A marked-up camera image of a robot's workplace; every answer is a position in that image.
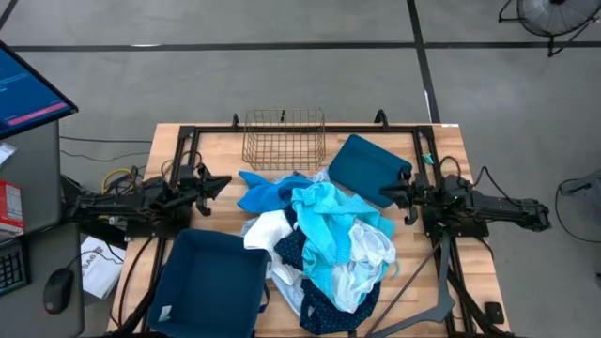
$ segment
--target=gray floor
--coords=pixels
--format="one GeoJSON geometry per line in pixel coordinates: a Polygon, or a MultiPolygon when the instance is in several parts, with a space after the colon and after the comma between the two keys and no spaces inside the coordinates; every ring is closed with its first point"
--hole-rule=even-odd
{"type": "MultiPolygon", "coordinates": [[[[4,5],[8,0],[0,0],[4,5]]],[[[517,23],[496,23],[502,0],[419,0],[426,41],[540,41],[517,23]]],[[[580,40],[601,40],[594,24],[580,40]]],[[[403,0],[20,0],[0,31],[15,45],[408,41],[403,0]]],[[[276,52],[26,53],[81,113],[65,135],[151,139],[158,122],[228,121],[254,107],[319,106],[330,121],[369,121],[382,108],[394,122],[427,122],[414,50],[276,52]]],[[[462,127],[472,170],[487,165],[515,196],[549,207],[557,184],[601,167],[598,92],[601,48],[428,50],[442,122],[462,127]]],[[[64,141],[97,158],[145,145],[64,141]]],[[[92,189],[121,165],[62,157],[62,170],[92,189]]],[[[483,183],[485,193],[497,194],[483,183]]],[[[601,238],[601,212],[578,196],[560,201],[567,226],[601,238]]],[[[555,216],[551,217],[557,225],[555,216]]],[[[513,332],[595,337],[601,311],[601,245],[557,225],[534,234],[491,225],[491,242],[513,332]]],[[[86,308],[85,335],[103,332],[110,301],[86,308]]]]}

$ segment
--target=wire basket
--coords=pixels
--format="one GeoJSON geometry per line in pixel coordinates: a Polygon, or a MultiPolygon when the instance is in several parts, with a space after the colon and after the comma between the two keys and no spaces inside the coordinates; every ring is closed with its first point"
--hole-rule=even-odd
{"type": "Polygon", "coordinates": [[[325,116],[320,109],[254,109],[246,113],[242,160],[253,169],[316,169],[325,158],[325,116]]]}

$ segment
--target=light blue shirt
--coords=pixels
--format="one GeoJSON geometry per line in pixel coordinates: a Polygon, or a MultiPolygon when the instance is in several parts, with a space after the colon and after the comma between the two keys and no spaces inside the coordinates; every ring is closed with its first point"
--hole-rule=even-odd
{"type": "MultiPolygon", "coordinates": [[[[303,272],[335,305],[332,268],[350,262],[348,231],[355,218],[374,226],[387,238],[393,236],[394,223],[380,216],[359,195],[346,196],[331,183],[316,183],[292,190],[292,207],[297,212],[300,230],[307,236],[302,250],[303,272]]],[[[384,276],[388,265],[385,264],[384,276]]]]}

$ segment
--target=desk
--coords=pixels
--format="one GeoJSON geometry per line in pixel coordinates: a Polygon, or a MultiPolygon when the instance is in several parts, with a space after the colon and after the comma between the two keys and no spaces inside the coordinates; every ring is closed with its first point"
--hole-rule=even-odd
{"type": "Polygon", "coordinates": [[[23,189],[23,223],[29,254],[30,284],[0,297],[0,337],[73,337],[84,330],[82,269],[79,260],[69,307],[60,315],[48,315],[42,291],[48,277],[79,254],[76,224],[60,219],[60,161],[58,122],[12,136],[4,142],[17,152],[0,169],[0,178],[23,189]]]}
{"type": "MultiPolygon", "coordinates": [[[[206,126],[226,126],[226,124],[205,124],[206,126]]],[[[161,164],[172,160],[174,157],[177,133],[179,124],[159,124],[157,126],[148,164],[146,168],[146,177],[155,177],[161,174],[161,164]]],[[[454,156],[458,159],[462,175],[471,179],[470,167],[467,160],[461,131],[457,126],[434,125],[436,136],[437,151],[439,157],[446,155],[454,156]]],[[[326,134],[326,160],[322,163],[328,165],[336,155],[349,134],[326,134]]],[[[393,154],[410,161],[416,167],[416,154],[413,147],[411,136],[402,133],[366,133],[361,134],[365,139],[391,151],[393,154]]],[[[242,161],[242,133],[202,133],[199,140],[198,150],[203,155],[204,163],[213,175],[231,175],[234,179],[221,192],[215,201],[209,201],[209,207],[212,208],[210,217],[203,217],[194,208],[192,228],[222,231],[237,235],[242,224],[254,217],[253,214],[242,211],[236,203],[247,188],[244,181],[238,176],[239,170],[253,171],[248,163],[242,161]]],[[[423,142],[424,153],[427,153],[426,142],[423,142]]],[[[433,173],[430,170],[429,179],[434,181],[433,173]]],[[[447,161],[442,166],[442,173],[446,176],[455,172],[455,165],[447,161]]],[[[267,179],[273,179],[282,175],[289,175],[289,172],[282,171],[262,171],[259,174],[267,179]]],[[[382,210],[384,217],[393,220],[397,227],[393,235],[393,243],[397,250],[397,259],[401,265],[400,276],[390,279],[387,276],[382,281],[382,287],[376,309],[372,316],[367,318],[358,328],[358,337],[363,337],[369,327],[376,321],[378,316],[383,313],[386,306],[398,293],[401,287],[407,282],[409,276],[415,271],[424,260],[427,253],[431,250],[429,238],[424,235],[424,228],[421,220],[412,225],[404,225],[405,210],[399,210],[396,206],[388,207],[382,210]]],[[[113,314],[118,314],[119,296],[123,288],[125,276],[131,267],[131,262],[139,252],[142,244],[146,240],[137,238],[129,243],[124,268],[121,272],[121,279],[117,289],[116,301],[113,304],[113,314]]],[[[484,309],[486,301],[497,301],[502,304],[501,292],[497,282],[495,267],[487,248],[473,238],[458,238],[461,265],[463,268],[466,286],[473,296],[474,300],[484,309]]],[[[124,301],[123,320],[138,305],[140,299],[147,291],[152,264],[157,248],[157,240],[148,245],[140,260],[134,267],[130,284],[126,291],[124,301]]],[[[171,241],[165,250],[165,259],[171,249],[171,241]]],[[[394,268],[388,270],[388,274],[394,274],[394,268]]],[[[279,294],[275,285],[268,281],[271,291],[270,305],[264,314],[258,316],[256,322],[257,337],[302,337],[311,336],[309,332],[299,326],[299,318],[290,310],[285,299],[279,294]]],[[[380,324],[380,328],[387,327],[393,323],[399,322],[407,317],[415,315],[436,305],[438,296],[438,280],[436,267],[433,261],[428,262],[420,275],[415,279],[404,297],[392,308],[387,317],[380,324]]],[[[460,317],[458,306],[454,308],[455,316],[460,317]]],[[[463,330],[459,320],[455,321],[457,330],[463,330]]],[[[502,330],[509,330],[509,325],[505,321],[501,325],[502,330]]],[[[114,330],[115,327],[109,323],[108,330],[114,330]]],[[[346,332],[331,334],[332,337],[347,337],[346,332]]],[[[399,331],[392,337],[446,337],[444,323],[420,323],[399,331]]]]}

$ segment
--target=navy polka dot fabric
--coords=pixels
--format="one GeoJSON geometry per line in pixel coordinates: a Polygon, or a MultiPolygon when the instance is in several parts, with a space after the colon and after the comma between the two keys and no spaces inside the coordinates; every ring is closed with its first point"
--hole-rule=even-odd
{"type": "Polygon", "coordinates": [[[294,211],[292,206],[288,206],[284,208],[285,219],[288,221],[290,226],[293,226],[294,223],[297,222],[297,212],[294,211]]]}
{"type": "Polygon", "coordinates": [[[302,271],[302,247],[307,237],[297,228],[275,244],[273,250],[282,257],[282,263],[302,271]]]}
{"type": "Polygon", "coordinates": [[[374,284],[374,289],[367,294],[354,314],[336,309],[310,280],[303,280],[301,286],[304,299],[300,308],[300,325],[312,334],[319,335],[357,329],[365,318],[372,315],[378,302],[381,283],[374,284]]]}

